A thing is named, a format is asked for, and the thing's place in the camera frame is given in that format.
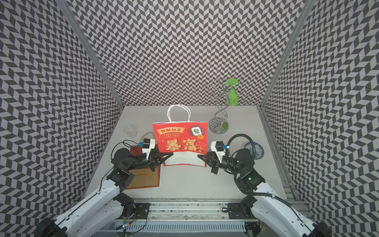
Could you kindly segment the plain red paper bag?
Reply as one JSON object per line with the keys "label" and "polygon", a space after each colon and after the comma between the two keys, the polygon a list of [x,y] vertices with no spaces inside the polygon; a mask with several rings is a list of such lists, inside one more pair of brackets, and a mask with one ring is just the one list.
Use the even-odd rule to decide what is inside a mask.
{"label": "plain red paper bag", "polygon": [[[140,140],[140,142],[143,142],[145,138],[151,138],[155,139],[155,135],[153,132],[148,132],[144,134]],[[131,154],[133,155],[139,155],[142,153],[142,148],[139,146],[132,146],[130,149]],[[156,168],[155,172],[152,172],[149,167],[132,170],[131,173],[135,175],[133,181],[130,183],[130,185],[126,188],[127,190],[131,189],[143,189],[143,188],[154,188],[159,187],[161,185],[161,168],[160,166]]]}

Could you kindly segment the red printed paper bag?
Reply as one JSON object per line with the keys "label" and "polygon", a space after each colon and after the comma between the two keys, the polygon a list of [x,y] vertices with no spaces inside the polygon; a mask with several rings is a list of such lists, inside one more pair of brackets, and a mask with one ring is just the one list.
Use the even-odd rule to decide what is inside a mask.
{"label": "red printed paper bag", "polygon": [[[173,121],[170,115],[174,107],[184,109],[188,118],[185,121]],[[168,122],[153,123],[158,149],[162,153],[172,153],[165,166],[206,167],[198,155],[206,155],[208,147],[208,122],[192,121],[191,111],[184,105],[171,105],[167,110]]]}

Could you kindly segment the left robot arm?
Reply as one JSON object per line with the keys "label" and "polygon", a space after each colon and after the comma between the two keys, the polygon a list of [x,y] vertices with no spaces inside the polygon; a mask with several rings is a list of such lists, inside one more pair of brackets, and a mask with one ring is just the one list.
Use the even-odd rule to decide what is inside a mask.
{"label": "left robot arm", "polygon": [[125,214],[137,214],[134,200],[123,191],[135,175],[132,170],[149,168],[151,171],[173,156],[172,152],[161,153],[154,139],[145,139],[139,144],[142,152],[131,153],[120,148],[113,155],[110,169],[101,184],[91,194],[69,208],[55,219],[46,218],[36,227],[36,237],[90,237],[111,221]]}

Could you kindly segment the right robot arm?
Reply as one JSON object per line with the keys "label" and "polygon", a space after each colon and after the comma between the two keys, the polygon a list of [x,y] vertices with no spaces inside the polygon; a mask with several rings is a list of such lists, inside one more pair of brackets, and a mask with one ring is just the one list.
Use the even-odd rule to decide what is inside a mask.
{"label": "right robot arm", "polygon": [[243,148],[234,155],[230,153],[230,145],[237,138],[246,138],[250,144],[254,143],[250,136],[236,134],[227,144],[213,142],[211,151],[198,155],[198,158],[211,167],[212,173],[217,174],[219,169],[223,169],[233,176],[235,185],[245,195],[240,205],[244,216],[263,221],[281,237],[330,237],[331,230],[325,223],[315,223],[301,215],[258,173],[254,168],[255,149]]}

